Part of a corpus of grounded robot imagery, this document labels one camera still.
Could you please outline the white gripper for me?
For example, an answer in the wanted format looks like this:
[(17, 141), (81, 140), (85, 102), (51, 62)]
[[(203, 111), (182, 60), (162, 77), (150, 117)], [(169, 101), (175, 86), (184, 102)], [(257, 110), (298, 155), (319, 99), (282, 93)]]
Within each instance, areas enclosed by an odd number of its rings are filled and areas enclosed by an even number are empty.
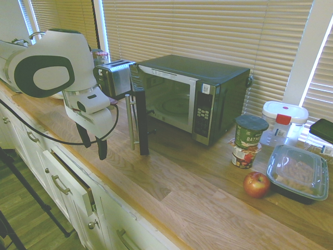
[(108, 108), (104, 108), (87, 115), (83, 112), (74, 112), (67, 106), (65, 106), (65, 110), (69, 118), (76, 122), (80, 138), (86, 148), (89, 148), (92, 144), (87, 131), (98, 138), (99, 159), (104, 160), (107, 157), (107, 141), (101, 140), (101, 138), (105, 136), (114, 125), (111, 111)]

